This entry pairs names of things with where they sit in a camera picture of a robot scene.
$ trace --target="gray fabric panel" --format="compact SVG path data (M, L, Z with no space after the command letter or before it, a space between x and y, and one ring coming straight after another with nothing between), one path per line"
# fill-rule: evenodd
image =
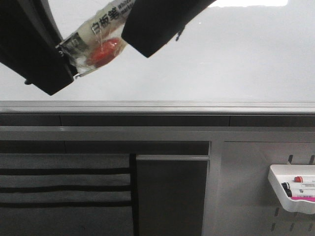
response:
M130 192L60 191L47 193L1 193L0 203L118 202L130 201Z
M0 187L40 187L56 185L130 185L130 175L0 176Z
M124 154L0 154L1 169L121 168L129 167Z
M0 154L2 169L125 168L129 156ZM1 187L129 185L130 175L0 176ZM130 201L130 192L58 191L0 193L0 203ZM132 209L125 207L0 208L0 236L132 236Z
M0 208L1 236L132 236L131 207Z

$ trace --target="plastic packaging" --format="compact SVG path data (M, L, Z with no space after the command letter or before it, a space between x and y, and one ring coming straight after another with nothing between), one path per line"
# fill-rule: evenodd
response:
M121 34L134 1L112 1L57 46L69 57L79 76L108 64L125 48L127 43Z

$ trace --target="white tray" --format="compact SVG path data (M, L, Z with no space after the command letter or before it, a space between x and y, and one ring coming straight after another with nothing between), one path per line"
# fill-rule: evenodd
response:
M315 202L292 200L285 193L281 183L292 182L295 176L315 176L315 165L271 165L268 175L282 207L290 212L315 214Z

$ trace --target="aluminum ledge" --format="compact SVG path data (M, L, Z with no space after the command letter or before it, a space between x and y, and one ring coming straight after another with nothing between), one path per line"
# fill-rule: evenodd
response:
M138 155L137 161L209 161L206 155Z
M315 102L0 101L0 113L314 115Z

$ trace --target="marker in plastic bag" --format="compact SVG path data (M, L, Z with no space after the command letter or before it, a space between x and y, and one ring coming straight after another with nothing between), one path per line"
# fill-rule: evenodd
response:
M121 38L135 0L113 0L61 42L58 50L84 76L106 65L127 45Z
M315 202L315 198L302 198L302 197L292 197L292 200L305 200L310 202Z
M313 189L315 190L315 183L289 183L284 182L281 184L284 189Z
M315 176L297 176L294 182L298 183L315 183Z
M315 190L285 189L288 197L315 198Z

